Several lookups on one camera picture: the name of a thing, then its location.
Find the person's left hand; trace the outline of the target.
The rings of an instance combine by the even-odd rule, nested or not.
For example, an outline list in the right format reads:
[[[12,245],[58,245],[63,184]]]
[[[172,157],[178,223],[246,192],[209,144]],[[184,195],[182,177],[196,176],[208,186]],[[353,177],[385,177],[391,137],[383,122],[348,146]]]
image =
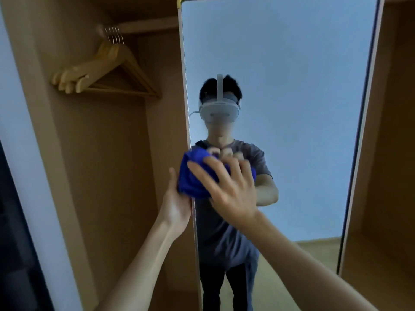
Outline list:
[[[186,230],[192,215],[191,199],[185,194],[168,192],[163,196],[158,217],[167,227],[167,235],[172,242]]]

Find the person's right hand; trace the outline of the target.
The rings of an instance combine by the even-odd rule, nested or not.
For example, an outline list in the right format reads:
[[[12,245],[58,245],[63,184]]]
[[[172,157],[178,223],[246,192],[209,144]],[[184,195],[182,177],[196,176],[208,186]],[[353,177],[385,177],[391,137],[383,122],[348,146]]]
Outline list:
[[[229,224],[240,231],[245,231],[255,218],[257,209],[257,193],[249,161],[240,160],[243,183],[235,183],[230,177],[230,168],[224,164],[224,157],[217,159],[208,156],[203,161],[219,178],[220,196],[211,198],[215,210]]]

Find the blue cleaning cloth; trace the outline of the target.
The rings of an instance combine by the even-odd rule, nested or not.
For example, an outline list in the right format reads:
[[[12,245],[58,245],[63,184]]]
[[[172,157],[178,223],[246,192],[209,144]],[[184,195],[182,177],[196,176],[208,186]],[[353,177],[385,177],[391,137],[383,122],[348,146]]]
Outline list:
[[[180,165],[180,171],[179,171],[179,182],[178,182],[179,192],[186,193],[189,196],[194,197],[194,198],[199,198],[199,197],[195,197],[197,192],[193,190],[194,189],[193,185],[194,184],[198,185],[199,183],[197,182],[197,179],[193,178],[193,175],[190,173],[187,167],[187,162],[192,161],[192,162],[196,162],[200,164],[205,170],[207,170],[212,175],[212,177],[214,177],[214,174],[213,174],[214,171],[203,162],[204,158],[208,156],[214,156],[217,159],[221,159],[222,157],[225,157],[225,156],[218,156],[217,154],[214,154],[214,153],[210,153],[208,150],[203,149],[198,146],[193,147],[191,150],[187,151],[184,154],[181,165]],[[236,156],[240,160],[244,160],[241,155],[239,156],[237,154],[234,154],[232,156]],[[255,181],[256,171],[252,166],[251,166],[251,169],[252,169],[253,180]]]

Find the person's left forearm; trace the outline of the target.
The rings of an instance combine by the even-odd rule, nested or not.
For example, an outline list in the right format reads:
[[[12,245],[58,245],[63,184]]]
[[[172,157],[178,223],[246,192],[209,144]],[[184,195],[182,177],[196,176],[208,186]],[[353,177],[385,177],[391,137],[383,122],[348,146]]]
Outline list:
[[[95,311],[148,311],[163,262],[189,218],[157,220],[138,254]]]

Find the person's right forearm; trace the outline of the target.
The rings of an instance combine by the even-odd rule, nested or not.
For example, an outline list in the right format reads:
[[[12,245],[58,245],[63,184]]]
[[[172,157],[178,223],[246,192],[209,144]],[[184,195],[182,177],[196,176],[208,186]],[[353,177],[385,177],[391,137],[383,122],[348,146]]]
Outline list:
[[[334,272],[290,241],[260,211],[240,230],[272,266],[301,311],[379,311]]]

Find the wooden wardrobe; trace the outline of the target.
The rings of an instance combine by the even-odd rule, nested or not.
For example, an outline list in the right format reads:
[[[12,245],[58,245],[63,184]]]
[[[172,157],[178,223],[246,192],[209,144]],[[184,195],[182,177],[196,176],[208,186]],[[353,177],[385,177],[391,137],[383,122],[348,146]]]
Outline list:
[[[160,209],[167,168],[190,149],[176,30],[122,35],[161,98],[66,94],[50,80],[91,59],[97,25],[179,18],[177,0],[0,0],[83,311],[132,261]],[[415,0],[378,19],[339,276],[381,311],[415,311]],[[144,89],[118,67],[98,83]]]

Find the tall framed mirror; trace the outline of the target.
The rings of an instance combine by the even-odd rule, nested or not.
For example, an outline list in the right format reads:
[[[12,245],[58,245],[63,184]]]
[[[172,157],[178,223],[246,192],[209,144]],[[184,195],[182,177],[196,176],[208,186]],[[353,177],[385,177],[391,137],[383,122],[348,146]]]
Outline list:
[[[190,146],[249,160],[259,210],[339,275],[385,0],[177,0]]]

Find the wooden clothes hanger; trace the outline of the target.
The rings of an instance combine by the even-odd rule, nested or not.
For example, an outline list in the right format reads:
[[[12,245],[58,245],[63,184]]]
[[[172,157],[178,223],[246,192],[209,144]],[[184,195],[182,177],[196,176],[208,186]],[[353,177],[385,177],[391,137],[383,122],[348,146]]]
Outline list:
[[[99,26],[98,31],[108,40],[101,42],[95,55],[88,61],[63,68],[51,77],[51,84],[65,93],[81,93],[91,89],[99,79],[125,62],[122,52],[125,44],[119,26]]]
[[[106,76],[117,67],[122,67],[126,73],[136,80],[143,88],[144,92],[132,91],[140,97],[161,98],[161,91],[145,74],[139,66],[133,52],[125,44],[124,38],[119,27],[104,27],[105,35],[112,40],[109,48],[99,55],[96,61],[91,61],[89,65],[74,67],[74,72],[80,72],[80,76],[75,83],[75,92],[82,93],[87,90],[99,92],[119,92],[128,93],[125,90],[116,88],[92,87],[98,80]]]
[[[109,51],[114,44],[124,44],[122,35],[109,35],[101,38],[103,41],[101,42],[98,51],[91,59],[77,65],[65,67],[54,73],[51,78],[51,84],[60,85],[77,82],[80,78],[89,75],[89,73],[97,70],[99,66],[102,66],[107,62]]]
[[[139,66],[133,52],[125,44],[117,25],[101,26],[99,30],[108,38],[103,41],[91,60],[65,68],[55,73],[51,83],[66,94],[103,92],[135,95],[144,98],[161,98],[161,92]],[[144,91],[124,90],[98,83],[98,81],[121,67]]]

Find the wooden wardrobe rod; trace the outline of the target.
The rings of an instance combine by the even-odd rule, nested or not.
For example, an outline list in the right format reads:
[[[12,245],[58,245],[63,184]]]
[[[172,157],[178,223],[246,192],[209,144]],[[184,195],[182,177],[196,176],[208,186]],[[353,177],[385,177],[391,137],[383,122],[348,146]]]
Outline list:
[[[113,25],[98,25],[96,31],[101,37],[109,35],[147,34],[176,30],[179,28],[177,16],[158,19],[128,21]]]

